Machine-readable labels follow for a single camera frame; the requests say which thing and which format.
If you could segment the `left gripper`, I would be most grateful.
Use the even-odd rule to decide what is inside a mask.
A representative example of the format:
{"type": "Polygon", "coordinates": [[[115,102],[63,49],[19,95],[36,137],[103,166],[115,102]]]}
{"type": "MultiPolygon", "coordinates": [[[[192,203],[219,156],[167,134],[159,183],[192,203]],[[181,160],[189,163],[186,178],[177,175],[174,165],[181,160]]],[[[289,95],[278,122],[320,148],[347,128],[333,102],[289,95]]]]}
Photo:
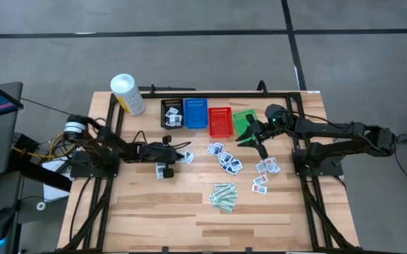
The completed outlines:
{"type": "Polygon", "coordinates": [[[171,136],[165,135],[162,137],[162,143],[154,142],[149,144],[149,160],[152,162],[162,162],[164,163],[164,148],[173,158],[177,159],[171,164],[165,164],[165,167],[162,170],[163,177],[165,179],[170,179],[174,177],[174,169],[171,167],[177,163],[184,163],[185,156],[177,152],[177,149],[181,149],[186,146],[185,143],[180,143],[178,145],[170,145],[171,136]]]}

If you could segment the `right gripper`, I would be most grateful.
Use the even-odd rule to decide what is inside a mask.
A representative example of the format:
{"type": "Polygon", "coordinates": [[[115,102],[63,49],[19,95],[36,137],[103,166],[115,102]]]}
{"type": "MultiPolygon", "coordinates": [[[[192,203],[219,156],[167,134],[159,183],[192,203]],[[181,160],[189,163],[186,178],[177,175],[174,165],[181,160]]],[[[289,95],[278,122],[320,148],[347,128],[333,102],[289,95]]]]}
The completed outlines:
{"type": "Polygon", "coordinates": [[[268,121],[263,123],[257,120],[252,114],[247,114],[236,118],[236,127],[238,131],[237,142],[242,143],[243,147],[255,148],[261,159],[269,157],[266,147],[261,141],[274,138],[280,134],[280,129],[276,124],[268,121]]]}

